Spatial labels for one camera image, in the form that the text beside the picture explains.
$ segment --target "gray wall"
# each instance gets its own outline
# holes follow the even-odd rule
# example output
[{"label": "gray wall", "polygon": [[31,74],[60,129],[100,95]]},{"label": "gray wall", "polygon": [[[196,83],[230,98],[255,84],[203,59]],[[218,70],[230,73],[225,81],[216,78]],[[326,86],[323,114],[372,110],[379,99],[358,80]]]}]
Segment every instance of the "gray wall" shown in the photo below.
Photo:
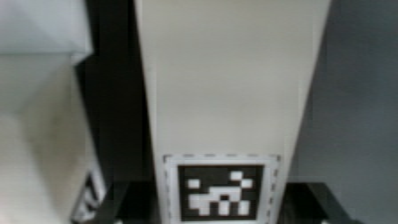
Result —
[{"label": "gray wall", "polygon": [[351,218],[398,221],[398,1],[333,1],[291,167]]}]

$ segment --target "white surface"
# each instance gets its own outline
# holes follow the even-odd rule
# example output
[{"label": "white surface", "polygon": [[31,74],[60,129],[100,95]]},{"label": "white surface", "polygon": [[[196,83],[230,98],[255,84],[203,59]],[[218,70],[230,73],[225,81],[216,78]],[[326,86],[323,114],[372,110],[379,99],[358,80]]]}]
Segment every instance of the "white surface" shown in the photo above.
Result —
[{"label": "white surface", "polygon": [[164,154],[278,154],[278,208],[328,0],[136,5],[157,183]]},{"label": "white surface", "polygon": [[0,116],[1,224],[60,224],[19,121]]},{"label": "white surface", "polygon": [[200,188],[200,180],[196,179],[188,180],[188,188],[191,189]]},{"label": "white surface", "polygon": [[0,0],[0,54],[90,53],[81,0]]},{"label": "white surface", "polygon": [[218,202],[218,215],[228,215],[228,205],[230,202],[228,201],[219,201]]},{"label": "white surface", "polygon": [[241,188],[251,188],[251,180],[250,179],[243,179],[239,182],[239,187]]},{"label": "white surface", "polygon": [[[262,165],[262,182],[260,182],[260,197],[257,206],[257,220],[239,220],[239,224],[262,224],[267,220],[266,212],[275,211],[275,207],[269,206],[267,201],[276,197],[276,192],[271,190],[271,185],[276,182],[276,176],[273,175],[280,164],[276,156],[267,155],[168,155],[161,165],[164,182],[159,184],[159,193],[164,195],[166,207],[161,208],[170,216],[163,222],[172,224],[202,224],[200,221],[182,222],[179,218],[179,185],[177,185],[177,165]],[[200,209],[198,214],[209,215],[209,201],[218,201],[219,195],[228,195],[228,200],[239,202],[241,188],[228,186],[209,187],[207,194],[189,195],[189,207]],[[244,213],[246,204],[241,204],[241,214]],[[205,221],[205,224],[227,224],[234,221]]]},{"label": "white surface", "polygon": [[52,207],[61,220],[68,220],[95,163],[70,60],[51,73],[22,107],[19,119]]},{"label": "white surface", "polygon": [[248,215],[248,211],[250,211],[250,202],[248,201],[239,201],[237,214],[239,215]]},{"label": "white surface", "polygon": [[230,172],[230,180],[239,181],[243,178],[243,172],[241,171],[232,171]]},{"label": "white surface", "polygon": [[0,55],[0,114],[20,110],[67,58],[65,54]]},{"label": "white surface", "polygon": [[67,54],[0,55],[4,224],[68,223],[86,173],[95,170],[70,66]]}]

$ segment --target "dashed border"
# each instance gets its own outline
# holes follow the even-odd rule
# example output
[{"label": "dashed border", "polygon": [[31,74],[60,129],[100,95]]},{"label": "dashed border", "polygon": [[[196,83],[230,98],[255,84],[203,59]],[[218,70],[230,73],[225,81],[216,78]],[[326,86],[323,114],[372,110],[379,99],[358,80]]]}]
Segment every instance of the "dashed border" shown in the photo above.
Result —
[{"label": "dashed border", "polygon": [[234,153],[228,153],[228,154],[211,154],[211,153],[205,153],[205,154],[164,154],[163,157],[161,157],[161,161],[163,161],[163,178],[164,178],[164,196],[166,196],[166,215],[168,215],[168,219],[170,219],[170,223],[172,224],[182,224],[186,222],[182,222],[179,220],[179,217],[177,215],[172,215],[179,214],[179,211],[173,211],[173,210],[179,210],[179,204],[175,206],[172,206],[172,174],[168,173],[170,172],[170,169],[172,167],[175,168],[175,166],[179,164],[184,164],[184,161],[188,161],[188,164],[207,164],[207,161],[216,161],[219,160],[221,161],[221,164],[239,164],[239,162],[246,161],[246,162],[251,162],[251,161],[257,161],[259,164],[264,165],[264,176],[262,176],[262,183],[260,183],[260,186],[266,186],[262,187],[260,191],[266,190],[266,192],[260,192],[260,195],[264,194],[266,195],[266,199],[264,200],[259,200],[259,206],[257,206],[257,209],[260,208],[260,204],[264,206],[264,215],[262,217],[259,218],[260,216],[260,212],[257,212],[257,219],[251,221],[251,223],[264,223],[267,224],[269,222],[269,216],[271,216],[271,204],[273,204],[273,196],[275,196],[275,189],[276,189],[276,175],[278,175],[278,168],[280,168],[280,161],[282,161],[282,156],[280,155],[264,155],[264,154],[234,154]]}]

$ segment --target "white panel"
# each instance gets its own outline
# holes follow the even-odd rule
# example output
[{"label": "white panel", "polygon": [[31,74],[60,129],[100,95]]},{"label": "white panel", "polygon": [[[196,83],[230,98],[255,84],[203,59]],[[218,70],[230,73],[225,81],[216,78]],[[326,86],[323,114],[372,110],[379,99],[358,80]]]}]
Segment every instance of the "white panel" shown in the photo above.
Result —
[{"label": "white panel", "polygon": [[0,116],[0,223],[63,224],[56,216],[19,121]]},{"label": "white panel", "polygon": [[90,53],[81,0],[0,1],[0,54]]},{"label": "white panel", "polygon": [[61,220],[68,220],[95,165],[70,60],[63,61],[31,95],[19,119],[52,208]]},{"label": "white panel", "polygon": [[0,55],[0,113],[20,110],[65,61],[67,54]]},{"label": "white panel", "polygon": [[136,2],[156,165],[175,153],[280,155],[278,208],[330,1]]}]

